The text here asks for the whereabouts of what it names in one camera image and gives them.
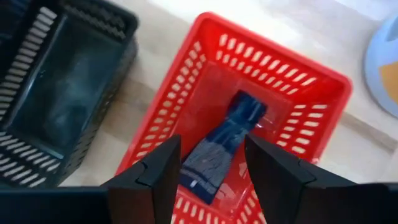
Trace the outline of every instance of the black basket wall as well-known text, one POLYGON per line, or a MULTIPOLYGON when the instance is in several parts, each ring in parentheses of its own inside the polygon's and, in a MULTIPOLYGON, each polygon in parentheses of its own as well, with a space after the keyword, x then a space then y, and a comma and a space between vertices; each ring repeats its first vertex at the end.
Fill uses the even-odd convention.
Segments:
POLYGON ((83 161, 137 53, 137 19, 104 1, 0 5, 0 185, 53 187, 83 161))

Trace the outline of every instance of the basket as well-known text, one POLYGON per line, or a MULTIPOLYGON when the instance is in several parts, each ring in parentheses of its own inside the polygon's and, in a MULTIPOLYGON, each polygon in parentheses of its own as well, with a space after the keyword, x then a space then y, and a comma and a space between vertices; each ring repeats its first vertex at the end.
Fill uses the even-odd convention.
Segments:
POLYGON ((80 166, 136 56, 137 19, 100 0, 7 6, 18 26, 0 26, 0 185, 54 187, 80 166))
MULTIPOLYGON (((182 157, 222 122, 243 90, 268 105, 253 133, 316 164, 351 93, 344 76, 212 13, 192 26, 118 173, 173 134, 182 157)), ((265 223, 241 146, 216 198, 179 186, 174 223, 265 223)))

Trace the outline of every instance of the red plastic basket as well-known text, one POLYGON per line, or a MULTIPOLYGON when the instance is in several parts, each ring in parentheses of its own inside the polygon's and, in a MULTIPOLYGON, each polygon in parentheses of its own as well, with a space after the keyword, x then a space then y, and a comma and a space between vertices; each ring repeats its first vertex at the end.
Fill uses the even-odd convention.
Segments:
MULTIPOLYGON (((192 26, 119 166, 128 168, 164 139, 182 135, 182 156, 222 122, 244 90, 268 105, 253 132, 312 163, 351 93, 344 76, 212 13, 192 26)), ((238 149, 214 202, 178 188, 175 223, 265 223, 238 149)))

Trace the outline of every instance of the table surface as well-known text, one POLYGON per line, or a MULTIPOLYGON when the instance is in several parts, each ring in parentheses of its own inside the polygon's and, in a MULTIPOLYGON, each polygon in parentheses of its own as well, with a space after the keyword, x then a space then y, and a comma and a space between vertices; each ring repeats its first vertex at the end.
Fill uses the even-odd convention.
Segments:
POLYGON ((357 182, 378 180, 398 140, 398 119, 371 99, 362 60, 372 33, 398 12, 392 0, 113 0, 140 20, 139 56, 82 165, 64 185, 96 185, 114 171, 197 15, 213 11, 353 81, 342 123, 320 166, 357 182))

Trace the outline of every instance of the black plastic basket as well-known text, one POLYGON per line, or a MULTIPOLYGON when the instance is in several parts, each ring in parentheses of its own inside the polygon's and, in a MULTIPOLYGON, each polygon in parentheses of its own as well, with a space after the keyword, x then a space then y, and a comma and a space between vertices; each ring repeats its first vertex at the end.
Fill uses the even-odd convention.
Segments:
POLYGON ((53 187, 80 166, 127 74, 137 19, 100 0, 13 2, 0 5, 16 24, 0 26, 0 185, 53 187))

